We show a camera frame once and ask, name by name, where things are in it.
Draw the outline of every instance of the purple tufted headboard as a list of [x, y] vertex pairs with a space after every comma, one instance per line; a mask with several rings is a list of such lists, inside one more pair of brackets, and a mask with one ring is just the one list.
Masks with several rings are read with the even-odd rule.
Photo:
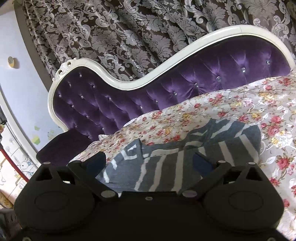
[[58, 85], [53, 108], [69, 129], [95, 141], [143, 113], [289, 72], [285, 57], [271, 43], [254, 36], [235, 37], [197, 52], [132, 91], [115, 89], [91, 69], [77, 67]]

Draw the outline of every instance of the floral bedspread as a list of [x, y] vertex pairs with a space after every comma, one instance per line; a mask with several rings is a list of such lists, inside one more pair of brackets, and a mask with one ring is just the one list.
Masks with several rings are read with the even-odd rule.
[[296, 238], [296, 71], [285, 77], [258, 80], [231, 90], [215, 91], [162, 111], [138, 117], [114, 135], [101, 136], [75, 160], [104, 151], [111, 161], [136, 138], [147, 145], [183, 139], [210, 118], [238, 120], [261, 129], [259, 165], [283, 199], [278, 230]]

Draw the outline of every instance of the purple velvet upholstery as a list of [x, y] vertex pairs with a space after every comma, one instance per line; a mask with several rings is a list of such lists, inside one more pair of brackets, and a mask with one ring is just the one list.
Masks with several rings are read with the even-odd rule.
[[66, 166], [68, 162], [84, 151], [91, 141], [76, 129], [56, 136], [36, 155], [41, 163], [49, 161], [56, 166]]
[[115, 89], [92, 70], [78, 67], [59, 84], [53, 106], [70, 130], [95, 141], [143, 113], [289, 72], [285, 57], [271, 43], [254, 36], [234, 37], [197, 52], [133, 91]]

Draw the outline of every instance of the bed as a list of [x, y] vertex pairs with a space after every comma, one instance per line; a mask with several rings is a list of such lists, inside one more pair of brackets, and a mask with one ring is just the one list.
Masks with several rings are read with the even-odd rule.
[[37, 159], [66, 165], [104, 151], [110, 162], [136, 138], [147, 145], [178, 141], [211, 118], [257, 125], [259, 165], [285, 204], [278, 230], [294, 239], [294, 68], [280, 39], [248, 25], [207, 34], [132, 82], [92, 60], [69, 60], [57, 71], [48, 101], [64, 133]]

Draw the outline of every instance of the red pole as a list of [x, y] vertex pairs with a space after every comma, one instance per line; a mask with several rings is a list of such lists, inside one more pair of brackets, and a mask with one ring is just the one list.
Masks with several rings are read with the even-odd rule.
[[26, 181], [28, 182], [29, 179], [22, 173], [22, 171], [18, 168], [18, 166], [11, 160], [10, 156], [6, 153], [6, 151], [3, 149], [3, 146], [0, 144], [0, 147], [2, 147], [0, 149], [0, 151], [2, 152], [2, 154], [4, 155], [4, 157], [6, 158], [6, 160], [12, 165], [12, 167], [17, 171], [17, 173]]

